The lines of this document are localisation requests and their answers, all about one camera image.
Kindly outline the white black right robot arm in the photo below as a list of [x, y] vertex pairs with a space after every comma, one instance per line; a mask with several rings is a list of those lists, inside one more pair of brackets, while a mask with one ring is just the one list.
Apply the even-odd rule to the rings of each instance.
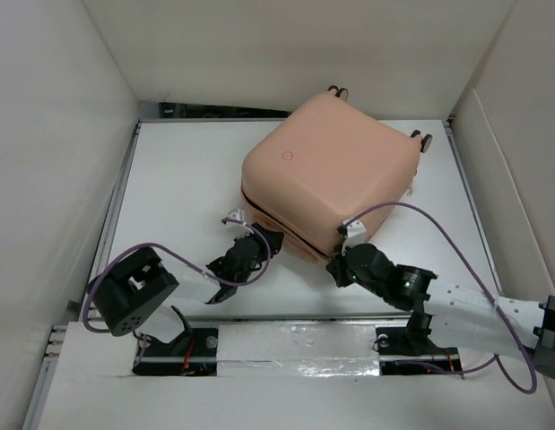
[[325, 268], [337, 287], [357, 284], [411, 313], [404, 341], [415, 352], [434, 345], [520, 358], [555, 380], [555, 296], [524, 301], [464, 288], [395, 264], [372, 244], [339, 246]]

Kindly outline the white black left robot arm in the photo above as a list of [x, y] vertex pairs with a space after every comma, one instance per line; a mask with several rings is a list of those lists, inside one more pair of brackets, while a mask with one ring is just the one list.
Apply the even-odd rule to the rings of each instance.
[[114, 337], [138, 331], [173, 293], [184, 300], [218, 305], [259, 281], [281, 249], [284, 234], [226, 218], [247, 233], [224, 255], [200, 267], [164, 245], [134, 245], [111, 261], [88, 286], [82, 324]]

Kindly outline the pink hard-shell suitcase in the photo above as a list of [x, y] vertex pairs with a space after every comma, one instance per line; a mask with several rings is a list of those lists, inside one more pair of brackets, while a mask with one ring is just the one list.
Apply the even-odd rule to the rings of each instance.
[[370, 239], [412, 188], [432, 141], [361, 112], [344, 87], [330, 86], [294, 110], [244, 158], [240, 192], [250, 217], [281, 231], [285, 246], [325, 262], [357, 217]]

